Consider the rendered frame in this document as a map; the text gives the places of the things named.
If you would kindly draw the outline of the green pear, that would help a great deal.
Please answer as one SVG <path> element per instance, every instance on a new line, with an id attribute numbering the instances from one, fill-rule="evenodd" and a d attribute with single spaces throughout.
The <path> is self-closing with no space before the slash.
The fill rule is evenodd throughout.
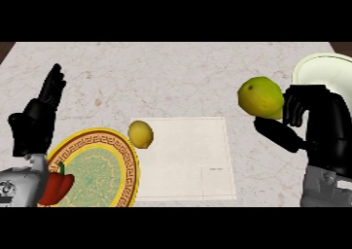
<path id="1" fill-rule="evenodd" d="M 267 77 L 251 78 L 236 92 L 238 105 L 254 117 L 282 118 L 284 96 L 279 85 Z"/>

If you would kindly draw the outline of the red bell pepper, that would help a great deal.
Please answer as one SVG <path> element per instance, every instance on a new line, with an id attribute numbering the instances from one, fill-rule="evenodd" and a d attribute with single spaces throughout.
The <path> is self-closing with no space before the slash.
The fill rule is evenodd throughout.
<path id="1" fill-rule="evenodd" d="M 59 162 L 59 171 L 49 173 L 46 189 L 38 203 L 44 206 L 58 204 L 66 196 L 74 182 L 75 177 L 72 174 L 65 173 L 65 164 Z"/>

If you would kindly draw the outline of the white bowl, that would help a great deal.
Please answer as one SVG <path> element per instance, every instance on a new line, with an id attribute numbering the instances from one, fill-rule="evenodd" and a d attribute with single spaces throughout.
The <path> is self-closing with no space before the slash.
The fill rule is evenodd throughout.
<path id="1" fill-rule="evenodd" d="M 344 98 L 352 116 L 352 57 L 340 53 L 312 53 L 293 70 L 294 85 L 325 85 Z"/>

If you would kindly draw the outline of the yellow lemon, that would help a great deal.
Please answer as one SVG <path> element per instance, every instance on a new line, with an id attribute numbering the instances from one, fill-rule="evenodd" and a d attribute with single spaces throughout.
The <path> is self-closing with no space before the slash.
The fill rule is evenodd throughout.
<path id="1" fill-rule="evenodd" d="M 137 149 L 146 149 L 154 141 L 154 131 L 149 124 L 134 121 L 127 130 L 129 140 Z"/>

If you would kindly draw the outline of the white placemat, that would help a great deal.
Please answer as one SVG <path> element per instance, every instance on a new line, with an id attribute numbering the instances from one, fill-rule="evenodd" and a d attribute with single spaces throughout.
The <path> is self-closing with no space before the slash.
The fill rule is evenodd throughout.
<path id="1" fill-rule="evenodd" d="M 154 130 L 137 149 L 137 201 L 236 199 L 225 117 L 142 118 Z"/>

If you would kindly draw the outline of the yellow patterned plate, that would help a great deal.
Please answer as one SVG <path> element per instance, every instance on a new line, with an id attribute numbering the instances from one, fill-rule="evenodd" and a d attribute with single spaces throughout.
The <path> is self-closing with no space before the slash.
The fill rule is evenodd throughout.
<path id="1" fill-rule="evenodd" d="M 129 207 L 139 186 L 137 154 L 126 136 L 105 127 L 71 135 L 49 153 L 49 171 L 72 174 L 75 182 L 52 207 Z"/>

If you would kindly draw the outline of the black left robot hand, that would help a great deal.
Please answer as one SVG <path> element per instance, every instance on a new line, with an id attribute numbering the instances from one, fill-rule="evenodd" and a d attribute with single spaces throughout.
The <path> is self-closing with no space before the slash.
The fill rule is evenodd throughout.
<path id="1" fill-rule="evenodd" d="M 24 111 L 9 116 L 15 157 L 47 153 L 65 86 L 62 66 L 56 63 L 46 76 L 38 96 L 28 102 Z"/>

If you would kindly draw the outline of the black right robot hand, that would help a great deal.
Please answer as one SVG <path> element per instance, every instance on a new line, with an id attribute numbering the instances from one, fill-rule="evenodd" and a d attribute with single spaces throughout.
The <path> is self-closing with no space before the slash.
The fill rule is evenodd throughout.
<path id="1" fill-rule="evenodd" d="M 254 127 L 288 152 L 307 152 L 309 164 L 352 178 L 352 117 L 344 99 L 325 85 L 291 85 L 282 122 L 256 118 Z"/>

